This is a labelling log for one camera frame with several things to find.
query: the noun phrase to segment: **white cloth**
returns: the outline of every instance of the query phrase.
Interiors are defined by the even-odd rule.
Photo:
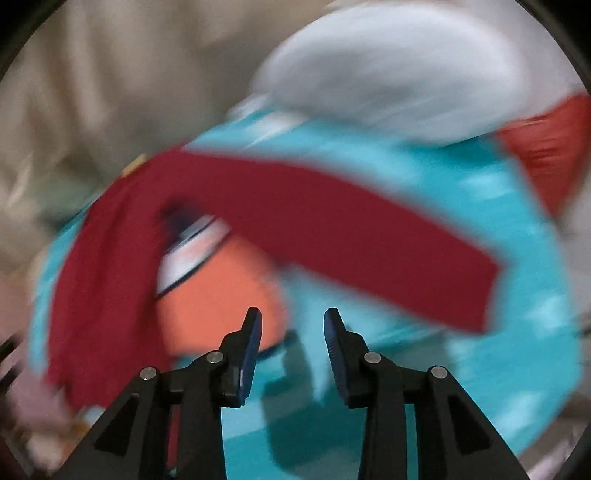
[[[518,2],[454,1],[503,33],[521,53],[529,81],[520,116],[547,113],[573,93],[584,91],[583,82],[556,40]]]
[[[306,114],[447,145],[515,118],[527,81],[517,49],[465,9],[382,2],[299,31],[264,63],[254,91]]]

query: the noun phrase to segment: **motion blur fabric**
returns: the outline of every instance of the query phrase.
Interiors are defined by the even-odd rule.
[[[223,122],[328,2],[67,0],[0,83],[0,270],[30,261],[53,236],[45,220],[71,219],[138,155]]]
[[[446,2],[369,2],[288,38],[254,90],[308,115],[441,146],[514,119],[526,82],[514,46],[469,11]]]
[[[558,215],[583,182],[591,145],[591,99],[574,95],[545,115],[498,131],[525,170],[550,215]]]
[[[163,216],[180,204],[222,218],[283,263],[426,319],[472,331],[487,324],[497,265],[436,223],[312,168],[171,151],[93,204],[61,272],[47,374],[75,408],[107,405],[142,366],[170,367],[154,293]]]
[[[287,311],[278,269],[265,252],[209,215],[171,233],[179,241],[160,263],[156,307],[168,353],[200,356],[217,349],[253,305],[263,317],[260,350],[283,340]]]

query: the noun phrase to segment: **orange cloth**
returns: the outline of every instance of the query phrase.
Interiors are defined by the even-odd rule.
[[[241,328],[252,306],[262,313],[261,350],[278,344],[287,328],[287,311],[277,283],[266,254],[230,235],[195,272],[159,299],[158,319],[167,352],[197,356],[215,350],[227,333]]]
[[[581,183],[591,145],[591,99],[574,95],[546,115],[511,122],[498,136],[518,157],[548,213],[558,215]]]

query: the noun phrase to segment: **clothing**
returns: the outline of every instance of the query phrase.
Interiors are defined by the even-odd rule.
[[[364,412],[342,404],[332,378],[322,316],[335,306],[372,350],[399,365],[447,367],[513,451],[522,452],[560,411],[580,372],[577,323],[556,236],[522,170],[494,138],[428,149],[330,122],[281,122],[284,117],[256,112],[209,131],[187,149],[250,155],[261,163],[280,158],[355,182],[430,212],[457,235],[487,245],[508,267],[490,302],[493,329],[479,336],[441,330],[358,288],[298,265],[283,266],[293,334],[257,362],[246,405],[222,410],[229,477],[355,475]],[[278,122],[291,127],[279,129]],[[396,243],[390,251],[398,252]],[[80,357],[75,342],[72,347],[72,361],[85,360],[86,352]],[[174,366],[190,361],[175,359]],[[412,458],[412,412],[408,419]],[[410,479],[416,479],[415,467],[411,462]]]
[[[222,122],[328,1],[67,0],[0,82],[0,271],[27,265],[55,233],[43,226],[135,157]]]
[[[280,343],[287,308],[277,266],[265,252],[209,215],[173,232],[180,241],[158,270],[156,308],[166,351],[200,356],[216,350],[227,333],[240,330],[251,306],[264,318],[260,350]]]
[[[523,4],[515,0],[454,2],[504,35],[525,63],[525,106],[515,119],[544,115],[572,95],[586,93],[563,49]]]
[[[573,95],[545,115],[516,120],[498,131],[522,162],[552,216],[559,215],[582,184],[591,147],[591,99]]]
[[[441,147],[519,115],[515,46],[448,2],[367,2],[331,13],[266,59],[254,92],[273,105]]]
[[[278,261],[434,321],[485,328],[498,267],[436,223],[309,168],[171,151],[117,180],[90,207],[62,269],[47,375],[74,408],[108,405],[142,366],[171,366],[154,292],[163,215],[179,203],[223,218]]]

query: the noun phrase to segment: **black bracket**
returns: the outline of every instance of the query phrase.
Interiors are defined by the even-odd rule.
[[[510,448],[443,367],[420,372],[370,352],[337,309],[324,337],[340,396],[367,408],[359,480],[407,479],[405,404],[414,404],[420,480],[528,480]]]
[[[52,477],[55,480],[162,480],[168,431],[180,406],[177,479],[226,480],[221,407],[240,408],[252,385],[261,312],[250,308],[238,332],[187,368],[144,368]]]

